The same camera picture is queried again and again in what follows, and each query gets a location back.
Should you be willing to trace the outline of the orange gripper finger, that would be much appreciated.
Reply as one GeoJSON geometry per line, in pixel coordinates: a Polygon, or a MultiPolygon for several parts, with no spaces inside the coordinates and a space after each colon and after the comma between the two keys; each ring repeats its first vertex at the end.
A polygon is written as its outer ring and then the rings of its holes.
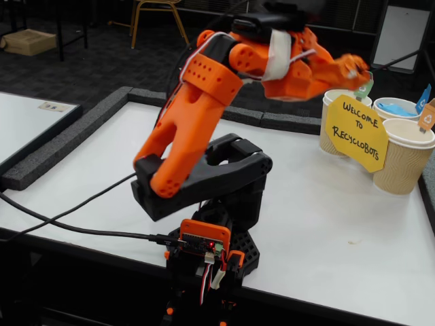
{"type": "Polygon", "coordinates": [[[315,98],[329,90],[357,90],[365,83],[365,69],[311,69],[307,99],[315,98]]]}
{"type": "Polygon", "coordinates": [[[312,55],[313,68],[343,67],[343,63],[333,59],[330,53],[321,45],[316,43],[313,49],[315,50],[315,53],[312,55]]]}

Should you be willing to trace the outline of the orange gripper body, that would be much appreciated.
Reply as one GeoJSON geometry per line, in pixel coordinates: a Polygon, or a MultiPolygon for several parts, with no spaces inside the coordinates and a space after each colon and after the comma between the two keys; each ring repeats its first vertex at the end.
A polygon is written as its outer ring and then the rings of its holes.
{"type": "Polygon", "coordinates": [[[316,43],[317,36],[307,27],[301,32],[272,31],[263,75],[266,98],[307,99],[316,43]]]}

